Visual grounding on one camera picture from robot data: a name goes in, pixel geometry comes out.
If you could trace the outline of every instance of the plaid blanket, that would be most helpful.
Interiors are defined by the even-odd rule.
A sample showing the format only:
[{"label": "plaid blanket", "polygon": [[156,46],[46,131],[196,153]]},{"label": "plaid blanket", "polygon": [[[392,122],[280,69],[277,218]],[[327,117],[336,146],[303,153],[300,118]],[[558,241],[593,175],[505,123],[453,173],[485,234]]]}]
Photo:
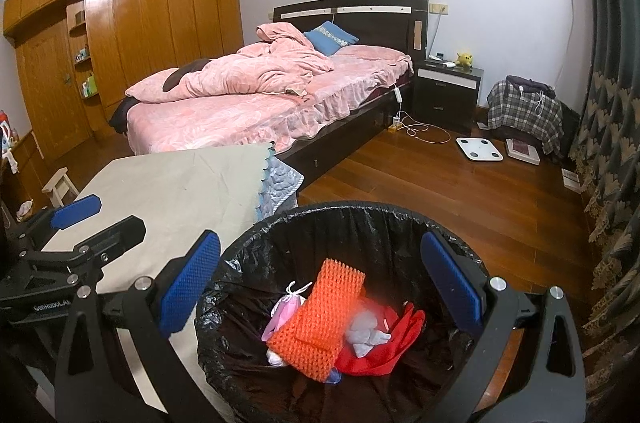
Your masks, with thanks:
[{"label": "plaid blanket", "polygon": [[520,95],[519,89],[502,80],[494,85],[486,100],[490,129],[504,125],[522,130],[542,141],[545,154],[560,153],[562,106],[557,99],[537,92]]}]

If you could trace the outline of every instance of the patterned curtain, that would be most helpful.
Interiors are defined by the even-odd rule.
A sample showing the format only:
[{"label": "patterned curtain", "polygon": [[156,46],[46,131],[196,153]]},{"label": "patterned curtain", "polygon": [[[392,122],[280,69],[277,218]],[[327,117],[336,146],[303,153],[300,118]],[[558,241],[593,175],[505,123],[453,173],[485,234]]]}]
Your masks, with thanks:
[{"label": "patterned curtain", "polygon": [[640,345],[640,0],[595,0],[593,72],[572,148],[590,242],[602,251],[593,288],[602,299],[584,326],[588,400],[596,408]]}]

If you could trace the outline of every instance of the metal screw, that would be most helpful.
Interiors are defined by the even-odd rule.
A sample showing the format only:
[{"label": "metal screw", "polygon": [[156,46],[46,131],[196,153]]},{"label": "metal screw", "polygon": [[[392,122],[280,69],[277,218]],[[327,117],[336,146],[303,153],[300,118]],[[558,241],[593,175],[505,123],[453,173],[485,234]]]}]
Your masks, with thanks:
[{"label": "metal screw", "polygon": [[89,286],[80,286],[78,288],[78,297],[87,298],[91,294],[91,288]]},{"label": "metal screw", "polygon": [[505,289],[507,289],[507,281],[501,277],[493,277],[489,281],[489,285],[496,291],[504,291]]},{"label": "metal screw", "polygon": [[133,282],[133,286],[138,291],[146,291],[151,287],[153,280],[151,277],[138,277],[135,282]]},{"label": "metal screw", "polygon": [[564,291],[562,291],[562,288],[560,286],[551,286],[549,288],[549,293],[551,293],[551,296],[556,300],[560,300],[562,297],[564,297]]}]

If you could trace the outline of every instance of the red cloth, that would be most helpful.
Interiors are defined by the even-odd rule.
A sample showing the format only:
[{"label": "red cloth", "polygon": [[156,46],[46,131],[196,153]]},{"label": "red cloth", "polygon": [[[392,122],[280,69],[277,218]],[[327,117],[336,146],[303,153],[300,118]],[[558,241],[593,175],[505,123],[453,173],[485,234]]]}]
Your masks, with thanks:
[{"label": "red cloth", "polygon": [[383,307],[373,300],[363,299],[363,308],[372,311],[378,320],[380,331],[386,331],[383,319],[389,326],[391,339],[376,345],[367,356],[358,358],[350,343],[344,347],[335,361],[335,368],[351,376],[383,376],[390,374],[402,354],[415,342],[424,324],[424,311],[414,311],[414,305],[408,302],[404,306],[402,318],[389,306]]}]

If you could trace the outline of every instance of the white stool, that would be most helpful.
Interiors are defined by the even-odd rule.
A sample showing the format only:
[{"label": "white stool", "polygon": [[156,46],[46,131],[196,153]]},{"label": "white stool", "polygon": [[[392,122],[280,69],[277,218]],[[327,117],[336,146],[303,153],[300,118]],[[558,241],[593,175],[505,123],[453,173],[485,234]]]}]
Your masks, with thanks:
[{"label": "white stool", "polygon": [[66,175],[66,170],[66,168],[60,168],[60,170],[53,174],[53,177],[50,178],[49,182],[45,184],[42,189],[43,193],[49,196],[54,208],[65,206],[62,199],[67,192],[71,191],[76,197],[78,197],[80,193],[71,182],[71,179]]}]

